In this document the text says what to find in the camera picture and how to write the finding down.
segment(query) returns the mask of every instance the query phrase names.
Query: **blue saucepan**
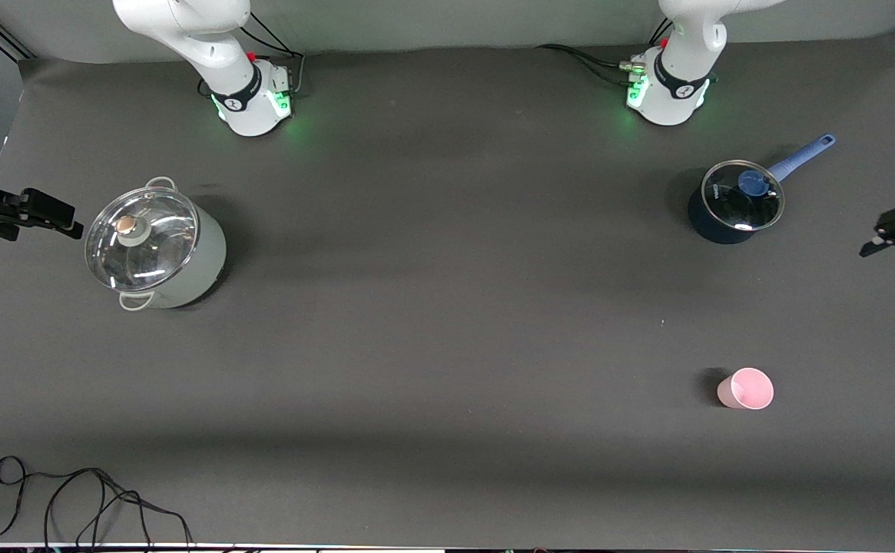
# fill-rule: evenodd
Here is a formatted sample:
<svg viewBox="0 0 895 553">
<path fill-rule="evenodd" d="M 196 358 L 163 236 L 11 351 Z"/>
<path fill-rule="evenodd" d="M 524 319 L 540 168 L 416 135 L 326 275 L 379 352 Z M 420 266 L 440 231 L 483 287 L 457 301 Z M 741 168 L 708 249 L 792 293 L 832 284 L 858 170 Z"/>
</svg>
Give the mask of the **blue saucepan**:
<svg viewBox="0 0 895 553">
<path fill-rule="evenodd" d="M 714 165 L 690 196 L 690 223 L 711 242 L 746 241 L 781 217 L 785 209 L 781 181 L 836 143 L 833 135 L 823 135 L 770 169 L 742 160 Z"/>
</svg>

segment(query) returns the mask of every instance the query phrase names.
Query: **cooking pot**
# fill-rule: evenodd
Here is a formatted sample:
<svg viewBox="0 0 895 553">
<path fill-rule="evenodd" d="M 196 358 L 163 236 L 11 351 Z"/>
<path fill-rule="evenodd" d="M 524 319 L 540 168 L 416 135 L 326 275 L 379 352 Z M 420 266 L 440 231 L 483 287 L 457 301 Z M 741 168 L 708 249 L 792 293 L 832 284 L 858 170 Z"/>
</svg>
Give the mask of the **cooking pot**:
<svg viewBox="0 0 895 553">
<path fill-rule="evenodd" d="M 167 177 L 108 204 L 89 227 L 85 262 L 127 311 L 190 303 L 218 280 L 225 235 Z"/>
<path fill-rule="evenodd" d="M 792 171 L 837 143 L 823 135 L 771 169 L 751 161 L 714 165 L 690 196 L 690 223 L 703 238 L 718 244 L 738 244 L 777 223 L 785 209 L 781 181 Z"/>
</svg>

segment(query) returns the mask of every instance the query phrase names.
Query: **tangled black cable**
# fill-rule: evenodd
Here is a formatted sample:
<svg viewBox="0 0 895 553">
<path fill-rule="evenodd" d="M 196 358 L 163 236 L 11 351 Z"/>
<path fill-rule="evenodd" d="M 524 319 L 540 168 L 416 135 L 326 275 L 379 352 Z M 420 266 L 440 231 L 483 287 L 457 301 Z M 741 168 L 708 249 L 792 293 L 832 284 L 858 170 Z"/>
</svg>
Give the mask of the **tangled black cable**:
<svg viewBox="0 0 895 553">
<path fill-rule="evenodd" d="M 2 476 L 2 470 L 4 469 L 5 463 L 7 461 L 13 461 L 18 463 L 20 468 L 20 477 L 15 480 L 5 480 L 4 476 Z M 58 486 L 58 489 L 55 490 L 55 493 L 51 494 L 51 499 L 48 500 L 47 506 L 44 508 L 44 550 L 50 551 L 51 543 L 48 538 L 48 524 L 51 519 L 51 509 L 55 506 L 55 500 L 58 499 L 58 494 L 61 493 L 61 490 L 65 489 L 65 486 L 68 486 L 72 480 L 78 478 L 78 476 L 82 475 L 93 475 L 96 479 L 99 480 L 99 487 L 101 490 L 100 498 L 99 498 L 99 511 L 96 512 L 92 520 L 88 522 L 87 525 L 78 533 L 78 536 L 75 536 L 75 547 L 79 547 L 79 542 L 81 541 L 81 536 L 85 535 L 85 532 L 88 531 L 89 528 L 92 528 L 92 543 L 89 547 L 90 552 L 95 551 L 95 544 L 98 538 L 99 532 L 99 519 L 102 518 L 102 515 L 105 514 L 106 511 L 109 511 L 109 508 L 113 506 L 116 501 L 121 501 L 123 503 L 128 503 L 131 505 L 135 505 L 139 508 L 139 518 L 141 519 L 141 528 L 143 531 L 143 538 L 146 543 L 151 545 L 153 540 L 150 539 L 150 533 L 146 528 L 146 517 L 144 515 L 144 510 L 160 512 L 162 515 L 172 515 L 172 517 L 176 517 L 178 521 L 181 522 L 181 528 L 184 529 L 184 545 L 187 547 L 191 546 L 191 543 L 194 543 L 194 538 L 191 536 L 191 529 L 187 527 L 187 521 L 184 520 L 184 517 L 181 517 L 180 514 L 174 511 L 168 511 L 166 508 L 157 507 L 155 504 L 146 501 L 139 495 L 139 493 L 135 490 L 127 490 L 123 486 L 120 486 L 113 480 L 113 477 L 109 475 L 105 470 L 95 468 L 95 466 L 89 466 L 86 469 L 75 470 L 75 472 L 69 472 L 67 475 L 50 475 L 47 472 L 27 472 L 25 465 L 23 465 L 23 461 L 20 461 L 20 458 L 16 455 L 7 455 L 4 458 L 0 458 L 0 483 L 4 486 L 19 486 L 18 487 L 18 497 L 16 497 L 16 504 L 14 507 L 14 515 L 11 517 L 11 521 L 8 522 L 7 526 L 0 531 L 0 536 L 4 535 L 9 531 L 9 529 L 14 528 L 14 523 L 16 519 L 18 519 L 20 515 L 20 504 L 23 502 L 23 492 L 25 492 L 25 487 L 27 485 L 27 481 L 32 479 L 34 476 L 43 476 L 45 478 L 53 478 L 60 479 L 64 478 L 64 482 Z M 106 502 L 106 489 L 109 488 L 110 491 L 113 492 L 113 499 Z"/>
<path fill-rule="evenodd" d="M 280 47 L 280 46 L 276 46 L 276 45 L 271 45 L 269 42 L 264 41 L 262 38 L 258 38 L 258 36 L 251 34 L 251 32 L 247 31 L 245 27 L 241 27 L 239 29 L 240 29 L 240 31 L 243 32 L 243 35 L 248 36 L 248 38 L 251 38 L 256 42 L 260 42 L 261 45 L 266 46 L 267 48 L 271 48 L 273 50 L 276 50 L 278 52 L 283 52 L 285 54 L 290 54 L 290 57 L 292 57 L 292 58 L 297 56 L 297 53 L 295 51 L 290 50 L 286 46 Z"/>
<path fill-rule="evenodd" d="M 277 48 L 277 47 L 274 46 L 274 45 L 269 45 L 268 43 L 263 42 L 263 41 L 261 41 L 261 40 L 258 39 L 258 38 L 255 38 L 255 36 L 253 36 L 253 34 L 251 34 L 249 31 L 246 31 L 245 28 L 243 28 L 243 32 L 244 32 L 244 34 L 250 36 L 250 38 L 254 39 L 254 41 L 260 42 L 262 45 L 268 46 L 268 47 L 270 47 L 270 48 L 272 48 L 272 49 L 274 49 L 274 50 L 281 50 L 281 51 L 284 51 L 284 52 L 290 54 L 290 57 L 303 57 L 303 54 L 302 54 L 302 53 L 300 53 L 300 52 L 296 52 L 296 51 L 293 51 L 293 50 L 290 50 L 290 46 L 286 46 L 286 45 L 283 43 L 283 41 L 280 41 L 279 36 L 277 36 L 277 35 L 275 34 L 275 32 L 272 32 L 272 31 L 270 30 L 270 28 L 266 27 L 266 25 L 264 24 L 264 22 L 262 22 L 262 20 L 260 20 L 260 18 L 258 18 L 257 15 L 253 14 L 253 19 L 254 19 L 254 21 L 257 22 L 257 24 L 260 24 L 260 27 L 261 27 L 261 28 L 264 28 L 264 31 L 265 31 L 265 32 L 268 32 L 268 34 L 269 34 L 270 36 L 272 36 L 272 38 L 274 39 L 274 41 L 277 41 L 281 47 L 280 47 L 280 48 Z"/>
<path fill-rule="evenodd" d="M 598 67 L 600 67 L 602 69 L 617 70 L 618 64 L 616 64 L 614 62 L 602 60 L 595 56 L 591 56 L 591 54 L 584 52 L 584 50 L 574 48 L 573 46 L 555 45 L 555 43 L 549 43 L 548 45 L 539 45 L 539 46 L 536 46 L 536 48 L 543 48 L 546 50 L 559 50 L 560 52 L 566 52 L 566 53 L 570 54 L 570 57 L 577 60 L 581 65 L 583 65 L 585 67 L 585 69 L 590 71 L 592 74 L 594 74 L 598 78 L 601 78 L 601 80 L 605 81 L 605 83 L 621 84 L 621 85 L 623 85 L 623 87 L 627 87 L 627 85 L 630 85 L 630 83 L 628 83 L 628 81 L 622 81 L 622 80 L 619 80 L 619 78 L 610 78 L 609 76 L 606 76 L 604 73 L 601 73 L 598 70 Z"/>
<path fill-rule="evenodd" d="M 664 35 L 670 27 L 672 27 L 672 21 L 669 21 L 669 18 L 662 18 L 662 21 L 659 22 L 658 27 L 655 28 L 655 32 L 651 34 L 651 38 L 648 39 L 648 45 L 654 45 L 655 41 L 658 41 L 659 36 Z"/>
</svg>

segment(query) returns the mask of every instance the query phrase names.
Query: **stainless steel pot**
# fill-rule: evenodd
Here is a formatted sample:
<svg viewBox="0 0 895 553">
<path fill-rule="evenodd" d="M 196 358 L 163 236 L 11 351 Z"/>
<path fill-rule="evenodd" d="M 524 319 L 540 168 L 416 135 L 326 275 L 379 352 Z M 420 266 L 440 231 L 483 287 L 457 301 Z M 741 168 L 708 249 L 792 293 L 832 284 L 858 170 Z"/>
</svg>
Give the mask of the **stainless steel pot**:
<svg viewBox="0 0 895 553">
<path fill-rule="evenodd" d="M 215 284 L 225 265 L 225 235 L 173 180 L 156 177 L 95 218 L 85 261 L 100 283 L 120 293 L 123 309 L 177 307 Z"/>
</svg>

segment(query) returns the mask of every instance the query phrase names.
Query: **black cable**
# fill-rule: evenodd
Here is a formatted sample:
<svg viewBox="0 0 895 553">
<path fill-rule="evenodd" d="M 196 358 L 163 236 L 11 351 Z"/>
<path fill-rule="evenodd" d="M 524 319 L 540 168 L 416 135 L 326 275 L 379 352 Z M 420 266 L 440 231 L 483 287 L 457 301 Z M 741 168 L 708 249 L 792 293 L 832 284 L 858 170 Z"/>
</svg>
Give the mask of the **black cable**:
<svg viewBox="0 0 895 553">
<path fill-rule="evenodd" d="M 201 90 L 202 85 L 205 88 L 208 88 L 208 92 Z M 208 83 L 205 83 L 204 78 L 198 78 L 198 85 L 197 85 L 197 88 L 195 88 L 195 90 L 197 90 L 199 97 L 208 98 L 211 96 L 211 88 L 208 87 Z"/>
<path fill-rule="evenodd" d="M 4 27 L 4 25 L 0 25 L 0 35 L 4 36 L 4 39 L 8 42 L 9 45 L 14 46 L 15 50 L 18 50 L 20 53 L 22 53 L 23 57 L 27 59 L 33 59 L 37 57 L 36 55 L 34 55 L 34 52 L 30 48 L 23 45 L 23 43 L 20 42 L 10 31 L 7 31 L 7 28 Z"/>
<path fill-rule="evenodd" d="M 20 477 L 15 480 L 4 480 L 2 477 L 2 469 L 4 468 L 5 463 L 7 461 L 13 461 L 18 463 L 20 468 Z M 160 508 L 156 505 L 153 505 L 149 501 L 146 501 L 137 493 L 135 490 L 127 490 L 123 486 L 120 486 L 113 480 L 112 476 L 109 475 L 105 470 L 95 468 L 95 466 L 90 466 L 90 468 L 75 470 L 75 472 L 69 472 L 67 475 L 51 475 L 51 473 L 47 472 L 27 472 L 25 465 L 23 465 L 23 461 L 20 461 L 20 458 L 15 455 L 7 455 L 4 458 L 0 459 L 0 484 L 4 486 L 15 486 L 18 485 L 18 497 L 16 497 L 16 503 L 14 507 L 14 515 L 11 517 L 11 521 L 8 522 L 7 526 L 5 526 L 2 531 L 0 531 L 0 536 L 4 535 L 9 531 L 9 529 L 14 526 L 16 519 L 18 519 L 20 515 L 20 505 L 23 501 L 23 492 L 25 492 L 25 487 L 27 481 L 32 479 L 35 476 L 42 476 L 45 478 L 53 478 L 53 479 L 64 479 L 64 482 L 58 486 L 58 489 L 55 490 L 55 493 L 51 494 L 51 499 L 48 500 L 48 504 L 44 510 L 44 547 L 45 551 L 50 550 L 51 543 L 48 536 L 48 524 L 51 518 L 51 510 L 54 508 L 55 500 L 58 499 L 58 494 L 61 494 L 61 491 L 71 484 L 78 476 L 82 475 L 93 475 L 96 479 L 99 480 L 100 485 L 100 499 L 99 499 L 99 511 L 96 512 L 95 517 L 93 517 L 92 521 L 82 529 L 81 532 L 78 533 L 78 536 L 75 538 L 75 546 L 78 547 L 78 543 L 81 541 L 81 536 L 85 534 L 88 530 L 89 526 L 92 526 L 92 546 L 90 547 L 90 551 L 95 550 L 95 544 L 98 540 L 98 529 L 99 529 L 99 519 L 102 518 L 102 515 L 105 514 L 110 507 L 113 506 L 114 502 L 121 501 L 123 503 L 128 503 L 131 505 L 135 505 L 139 508 L 139 515 L 141 516 L 141 529 L 143 531 L 143 538 L 146 540 L 148 545 L 153 543 L 153 540 L 150 539 L 150 535 L 148 532 L 148 528 L 146 528 L 146 517 L 144 515 L 144 509 L 153 512 L 160 512 L 162 515 L 172 515 L 179 519 L 181 522 L 181 528 L 184 530 L 184 545 L 187 547 L 191 546 L 191 543 L 194 542 L 194 536 L 191 536 L 191 529 L 187 527 L 187 521 L 184 520 L 184 517 L 181 517 L 180 514 L 173 511 L 168 511 L 166 508 Z M 106 502 L 106 489 L 109 488 L 110 491 L 113 492 L 114 497 L 108 503 Z"/>
<path fill-rule="evenodd" d="M 662 32 L 662 25 L 666 25 L 666 22 L 669 21 L 669 18 L 662 18 L 662 21 L 658 22 L 658 27 L 655 28 L 655 31 L 651 32 L 651 37 L 648 38 L 648 45 L 651 46 L 651 43 L 655 42 L 655 36 L 658 36 L 659 32 Z"/>
<path fill-rule="evenodd" d="M 592 64 L 606 67 L 608 69 L 617 69 L 618 68 L 617 63 L 605 61 L 598 57 L 591 56 L 591 54 L 584 52 L 584 50 L 581 50 L 579 48 L 574 48 L 573 46 L 556 45 L 555 43 L 549 42 L 547 45 L 539 45 L 539 46 L 536 46 L 536 48 L 543 48 L 543 49 L 548 49 L 548 50 L 559 50 L 560 52 L 566 52 L 566 53 L 574 55 L 574 56 L 580 56 L 580 57 L 584 58 L 585 60 L 587 60 L 588 62 L 591 62 Z"/>
<path fill-rule="evenodd" d="M 659 22 L 659 24 L 658 24 L 659 27 L 662 27 L 662 24 L 664 24 L 664 22 L 668 22 L 668 24 L 666 24 L 666 26 L 662 29 L 655 28 L 655 33 L 651 36 L 651 38 L 648 39 L 648 45 L 650 45 L 650 46 L 655 45 L 655 42 L 658 41 L 658 39 L 662 35 L 665 35 L 665 32 L 668 31 L 668 29 L 672 27 L 672 21 L 669 21 L 667 18 L 664 18 L 664 20 L 662 20 L 662 22 Z"/>
<path fill-rule="evenodd" d="M 274 41 L 277 41 L 277 42 L 279 43 L 280 46 L 283 46 L 283 49 L 284 49 L 285 52 L 289 52 L 290 55 L 292 55 L 292 56 L 300 56 L 300 57 L 303 57 L 303 54 L 302 54 L 302 53 L 299 53 L 299 52 L 295 52 L 295 51 L 293 51 L 293 50 L 290 50 L 290 46 L 286 46 L 285 43 L 284 43 L 283 41 L 280 41 L 279 36 L 277 36 L 277 35 L 275 34 L 275 32 L 272 32 L 272 31 L 270 30 L 270 28 L 266 27 L 266 25 L 264 24 L 264 22 L 262 22 L 262 21 L 260 20 L 260 18 L 257 17 L 257 15 L 255 15 L 255 14 L 253 14 L 253 13 L 251 13 L 251 14 L 253 15 L 253 19 L 257 22 L 257 24 L 260 24 L 260 27 L 261 27 L 261 28 L 264 28 L 264 31 L 265 31 L 265 32 L 268 32 L 268 34 L 269 34 L 270 36 L 272 36 L 272 38 L 274 39 Z"/>
<path fill-rule="evenodd" d="M 602 60 L 595 56 L 591 56 L 591 54 L 584 52 L 583 50 L 574 48 L 572 46 L 554 45 L 553 43 L 549 43 L 549 45 L 539 45 L 539 46 L 536 46 L 536 48 L 543 48 L 543 49 L 548 49 L 548 50 L 559 50 L 560 52 L 566 52 L 566 53 L 570 54 L 570 57 L 577 60 L 581 65 L 583 65 L 585 67 L 585 69 L 587 69 L 592 74 L 594 74 L 595 77 L 601 78 L 601 80 L 605 81 L 605 83 L 621 84 L 621 85 L 623 85 L 623 87 L 628 87 L 630 85 L 630 83 L 628 83 L 628 81 L 620 81 L 620 80 L 617 80 L 617 78 L 610 78 L 609 76 L 606 76 L 605 74 L 602 74 L 601 72 L 599 72 L 596 67 L 591 66 L 591 63 L 592 63 L 599 67 L 603 67 L 605 69 L 618 69 L 618 64 Z"/>
<path fill-rule="evenodd" d="M 262 38 L 258 38 L 258 36 L 251 34 L 251 32 L 249 32 L 249 31 L 246 31 L 245 27 L 242 27 L 239 29 L 240 29 L 240 31 L 243 32 L 244 35 L 248 36 L 248 38 L 251 38 L 256 42 L 260 42 L 261 45 L 266 46 L 267 48 L 272 48 L 278 52 L 290 54 L 290 57 L 296 57 L 298 55 L 303 55 L 303 54 L 297 54 L 295 51 L 290 50 L 289 48 L 281 48 L 280 46 L 271 45 L 269 42 L 264 41 Z"/>
<path fill-rule="evenodd" d="M 7 42 L 9 46 L 14 48 L 20 54 L 20 57 L 22 57 L 23 59 L 32 59 L 34 57 L 33 55 L 27 55 L 27 52 L 24 52 L 20 48 L 20 46 L 18 46 L 14 41 L 12 41 L 9 36 L 5 35 L 4 32 L 1 31 L 1 29 L 0 29 L 0 38 L 4 39 L 4 41 Z"/>
<path fill-rule="evenodd" d="M 296 87 L 290 88 L 288 94 L 296 94 L 300 91 L 300 86 L 303 84 L 303 64 L 307 62 L 306 56 L 300 56 L 300 66 L 297 67 L 297 85 Z"/>
</svg>

